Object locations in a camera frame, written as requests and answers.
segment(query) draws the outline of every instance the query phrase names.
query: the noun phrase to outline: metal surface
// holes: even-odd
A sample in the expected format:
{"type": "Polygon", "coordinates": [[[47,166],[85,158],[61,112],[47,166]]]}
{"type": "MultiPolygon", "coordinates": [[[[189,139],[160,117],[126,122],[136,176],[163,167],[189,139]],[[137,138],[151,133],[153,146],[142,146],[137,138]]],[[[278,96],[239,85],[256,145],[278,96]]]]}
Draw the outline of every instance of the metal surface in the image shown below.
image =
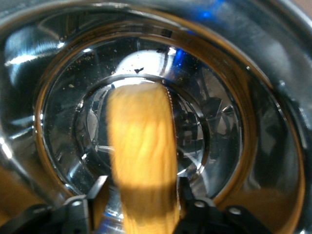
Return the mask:
{"type": "MultiPolygon", "coordinates": [[[[152,81],[171,90],[179,171],[195,196],[244,206],[275,233],[312,231],[312,21],[292,2],[35,0],[2,10],[0,170],[30,203],[60,206],[109,174],[105,97],[118,82],[152,81]]],[[[120,216],[110,194],[107,213],[120,216]]]]}

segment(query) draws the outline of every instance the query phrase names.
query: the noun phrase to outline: black plastic part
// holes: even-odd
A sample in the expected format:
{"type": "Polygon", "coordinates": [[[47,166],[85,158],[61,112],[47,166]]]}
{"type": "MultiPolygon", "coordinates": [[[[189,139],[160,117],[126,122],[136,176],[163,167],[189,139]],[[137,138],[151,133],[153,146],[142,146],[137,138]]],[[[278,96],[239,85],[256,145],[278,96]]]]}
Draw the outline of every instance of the black plastic part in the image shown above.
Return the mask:
{"type": "Polygon", "coordinates": [[[193,202],[195,200],[188,178],[186,177],[179,178],[178,189],[180,199],[183,199],[186,202],[193,202]]]}
{"type": "Polygon", "coordinates": [[[15,218],[9,220],[0,227],[1,234],[25,233],[23,230],[32,227],[37,222],[43,222],[48,218],[51,207],[45,204],[33,205],[20,213],[15,218]]]}
{"type": "Polygon", "coordinates": [[[100,176],[88,195],[71,197],[54,211],[34,205],[0,227],[0,234],[89,234],[99,225],[108,193],[107,176],[100,176]]]}
{"type": "Polygon", "coordinates": [[[242,206],[229,206],[225,215],[245,234],[272,234],[258,219],[242,206]]]}
{"type": "Polygon", "coordinates": [[[216,207],[205,201],[194,200],[185,217],[178,223],[174,234],[236,234],[236,229],[226,223],[216,207]]]}

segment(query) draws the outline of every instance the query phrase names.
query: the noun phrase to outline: yellow object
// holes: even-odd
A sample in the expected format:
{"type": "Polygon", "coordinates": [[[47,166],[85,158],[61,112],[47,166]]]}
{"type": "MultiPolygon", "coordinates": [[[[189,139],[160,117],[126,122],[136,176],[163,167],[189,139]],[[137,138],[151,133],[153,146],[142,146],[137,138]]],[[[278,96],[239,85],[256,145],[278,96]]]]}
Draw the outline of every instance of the yellow object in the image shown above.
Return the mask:
{"type": "Polygon", "coordinates": [[[172,234],[179,206],[168,90],[158,83],[116,88],[109,97],[107,124],[126,234],[172,234]]]}

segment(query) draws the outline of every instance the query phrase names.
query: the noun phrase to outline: blue light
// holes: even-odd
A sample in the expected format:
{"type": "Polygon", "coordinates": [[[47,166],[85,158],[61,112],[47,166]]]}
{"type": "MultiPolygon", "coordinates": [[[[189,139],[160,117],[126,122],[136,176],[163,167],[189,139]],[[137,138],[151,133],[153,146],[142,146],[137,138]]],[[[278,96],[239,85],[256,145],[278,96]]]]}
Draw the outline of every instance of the blue light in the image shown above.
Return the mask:
{"type": "Polygon", "coordinates": [[[174,58],[174,61],[173,61],[173,65],[181,66],[181,64],[182,64],[182,62],[184,60],[185,54],[186,53],[182,49],[177,49],[176,53],[175,53],[175,58],[174,58]]]}
{"type": "Polygon", "coordinates": [[[199,8],[197,12],[199,20],[215,20],[216,12],[221,8],[225,0],[215,0],[213,4],[211,4],[207,8],[199,8]]]}

